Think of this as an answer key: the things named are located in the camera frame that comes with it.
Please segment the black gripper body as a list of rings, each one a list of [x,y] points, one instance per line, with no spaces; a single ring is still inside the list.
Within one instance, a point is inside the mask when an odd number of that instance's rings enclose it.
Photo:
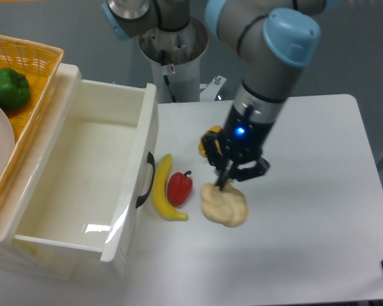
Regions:
[[[245,165],[248,163],[262,163],[263,145],[275,124],[254,121],[258,115],[254,106],[250,105],[240,112],[232,105],[223,126],[222,132],[222,164],[229,163]]]

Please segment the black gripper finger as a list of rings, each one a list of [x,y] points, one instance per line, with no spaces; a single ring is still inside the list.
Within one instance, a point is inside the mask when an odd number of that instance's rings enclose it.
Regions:
[[[253,166],[248,168],[240,168],[238,164],[233,163],[227,177],[228,179],[242,182],[265,175],[269,168],[270,164],[268,161],[260,157]]]
[[[230,147],[223,131],[216,135],[216,139],[220,143],[221,152],[218,152],[214,140],[209,141],[209,148],[207,148],[207,160],[211,166],[215,167],[218,179],[215,183],[216,187],[222,191],[228,181],[229,170],[233,164],[230,159]]]

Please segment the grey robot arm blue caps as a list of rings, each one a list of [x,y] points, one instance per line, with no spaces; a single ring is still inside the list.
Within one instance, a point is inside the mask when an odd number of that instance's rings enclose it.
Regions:
[[[228,45],[248,69],[221,132],[202,137],[216,185],[266,173],[262,146],[320,40],[313,16],[333,1],[209,1],[205,22],[189,1],[105,1],[115,35],[137,37],[153,69],[160,101],[196,101],[200,58],[208,33]]]

